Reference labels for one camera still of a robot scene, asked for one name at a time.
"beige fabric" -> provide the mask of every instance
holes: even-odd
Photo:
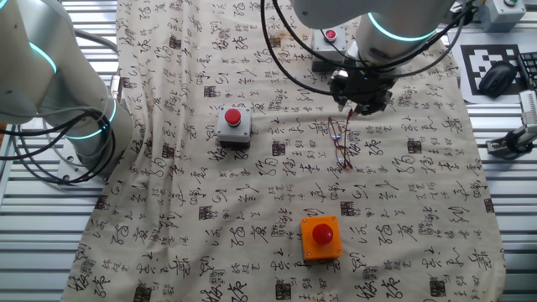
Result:
[[[385,112],[352,119],[354,168],[340,169],[326,121],[347,114],[282,76],[256,3],[122,0],[117,18],[133,142],[96,203],[63,300],[497,300],[502,243],[451,58],[399,81]],[[327,89],[278,18],[268,24],[293,75]],[[217,146],[222,105],[252,108],[249,150]],[[328,215],[343,255],[304,263],[300,220]]]

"metal table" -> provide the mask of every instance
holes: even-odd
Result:
[[[529,13],[518,28],[537,32],[537,0],[526,2]],[[116,40],[115,1],[63,4],[76,28]],[[471,24],[465,34],[479,31]],[[117,55],[98,44],[78,42],[109,83],[117,69]],[[468,112],[505,248],[508,277],[501,301],[537,301],[537,185],[533,182],[537,180],[537,151],[506,162],[489,156],[485,149],[487,139],[521,125],[519,105],[468,105]],[[28,143],[30,148],[40,148],[45,141],[37,137]],[[49,171],[57,171],[59,160],[53,151],[36,159]],[[0,180],[0,301],[60,300],[101,189],[88,186],[63,191],[36,180],[19,162],[6,163]]]

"computer mouse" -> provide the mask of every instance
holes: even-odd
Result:
[[[479,83],[479,90],[491,98],[497,98],[513,83],[519,70],[509,62],[498,61],[488,70]]]

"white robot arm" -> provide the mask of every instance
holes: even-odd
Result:
[[[96,108],[108,119],[112,131],[121,133],[116,135],[112,160],[102,171],[110,174],[130,141],[133,122],[81,53],[73,24],[61,4],[55,0],[0,0],[0,40],[0,122],[20,124],[36,113],[58,108]],[[68,111],[44,119],[55,127],[81,113]],[[84,155],[102,149],[111,152],[103,145],[111,142],[103,140],[101,132],[95,119],[84,118],[66,134],[83,164],[96,161]]]
[[[352,42],[346,53],[347,58],[353,58],[354,61],[346,60],[345,65],[351,67],[336,70],[329,84],[340,107],[347,100],[355,102],[355,112],[363,115],[384,110],[391,96],[388,89],[399,78],[400,69],[397,67],[414,58],[413,54],[419,52],[433,37],[438,25],[450,19],[454,2],[292,0],[299,20],[313,29],[327,29],[362,15],[355,34],[356,41]],[[377,88],[378,92],[361,94],[372,88]]]

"red button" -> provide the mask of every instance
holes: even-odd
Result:
[[[325,39],[326,39],[326,41],[328,41],[328,42],[334,42],[334,41],[336,41],[336,36],[337,36],[337,34],[336,34],[336,31],[334,31],[334,30],[331,30],[331,29],[330,29],[330,30],[327,30],[327,31],[325,32]]]
[[[241,112],[237,109],[229,109],[226,112],[226,122],[229,126],[237,126],[241,122]]]
[[[334,232],[327,224],[322,223],[313,228],[313,240],[320,245],[326,245],[332,241]]]
[[[326,31],[326,37],[328,39],[334,39],[336,37],[336,32],[333,30],[327,30]]]

